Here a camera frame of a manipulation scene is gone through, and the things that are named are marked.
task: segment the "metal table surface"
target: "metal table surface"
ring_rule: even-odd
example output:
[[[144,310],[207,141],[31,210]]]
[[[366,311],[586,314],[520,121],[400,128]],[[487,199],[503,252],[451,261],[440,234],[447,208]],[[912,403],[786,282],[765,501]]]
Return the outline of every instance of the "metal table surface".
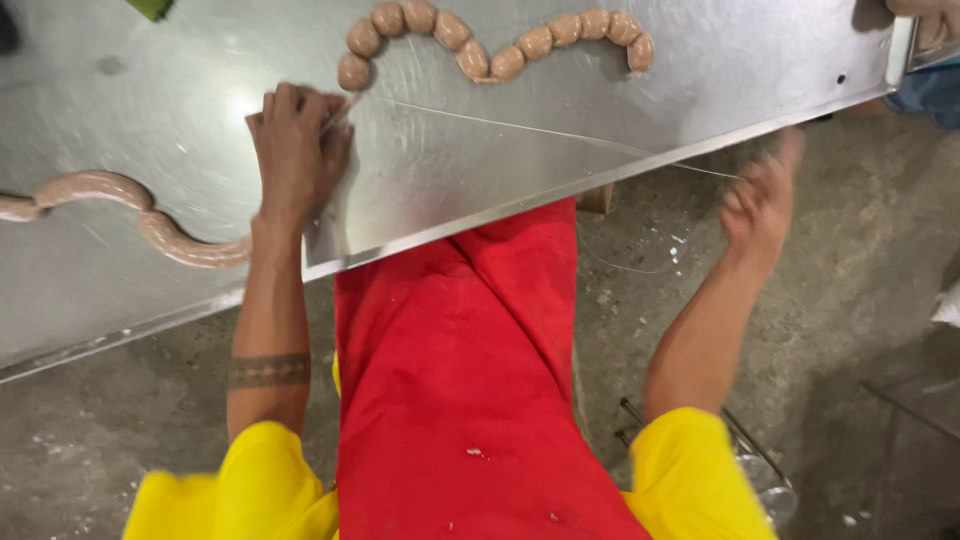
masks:
[[[493,54],[596,1],[436,3]],[[281,80],[336,87],[344,35],[370,7],[178,0],[152,24],[120,0],[6,5],[23,46],[0,59],[0,191],[112,170],[208,241],[246,233],[258,205],[243,116]],[[599,41],[475,85],[431,37],[392,40],[350,113],[353,165],[307,232],[305,278],[866,101],[898,82],[909,45],[880,0],[599,5],[653,35],[646,76]],[[0,222],[0,380],[234,306],[246,272],[163,257],[108,202]]]

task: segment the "forearm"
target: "forearm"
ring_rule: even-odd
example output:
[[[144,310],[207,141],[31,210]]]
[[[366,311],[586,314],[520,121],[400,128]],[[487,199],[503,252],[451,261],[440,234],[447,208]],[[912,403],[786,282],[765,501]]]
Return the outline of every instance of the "forearm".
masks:
[[[300,232],[252,223],[247,290],[233,337],[227,424],[232,441],[274,420],[300,433],[309,397],[310,340],[300,274]]]
[[[750,253],[728,249],[667,330],[647,371],[648,422],[692,406],[718,413],[733,383],[740,344],[769,271]]]

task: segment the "concrete floor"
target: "concrete floor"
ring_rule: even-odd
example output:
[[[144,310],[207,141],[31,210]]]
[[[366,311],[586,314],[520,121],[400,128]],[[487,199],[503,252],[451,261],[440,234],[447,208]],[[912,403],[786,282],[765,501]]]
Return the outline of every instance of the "concrete floor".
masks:
[[[793,233],[752,317],[728,404],[800,493],[784,537],[866,538],[887,409],[857,381],[960,375],[960,331],[927,323],[937,292],[960,269],[960,135],[917,116],[805,129]],[[735,172],[763,142],[693,163]],[[580,216],[577,413],[624,487],[626,454],[613,432],[632,423],[617,402],[639,401],[662,332],[723,249],[723,183],[666,167],[619,183],[611,214]],[[328,371],[330,280],[311,283],[307,297],[321,365],[303,442],[329,481],[338,407]],[[236,315],[0,386],[0,538],[115,538],[145,471],[215,470],[227,448],[224,373]],[[960,400],[938,399],[934,410],[960,411]],[[903,425],[881,528],[935,538],[960,507],[957,448]]]

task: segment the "yellow shirt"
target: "yellow shirt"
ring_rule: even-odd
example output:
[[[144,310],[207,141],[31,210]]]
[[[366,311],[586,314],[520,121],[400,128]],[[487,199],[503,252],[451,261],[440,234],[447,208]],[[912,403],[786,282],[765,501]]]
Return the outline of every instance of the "yellow shirt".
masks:
[[[776,538],[715,415],[664,414],[630,453],[634,491],[623,499],[655,540]],[[217,475],[148,474],[124,539],[329,540],[339,538],[338,515],[337,492],[324,493],[300,439],[262,422],[233,441]]]

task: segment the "tattoo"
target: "tattoo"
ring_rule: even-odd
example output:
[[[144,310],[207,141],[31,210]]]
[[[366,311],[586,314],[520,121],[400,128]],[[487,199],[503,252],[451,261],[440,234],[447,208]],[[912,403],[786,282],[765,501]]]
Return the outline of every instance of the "tattoo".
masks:
[[[229,388],[261,388],[310,383],[310,354],[233,358],[227,372]]]

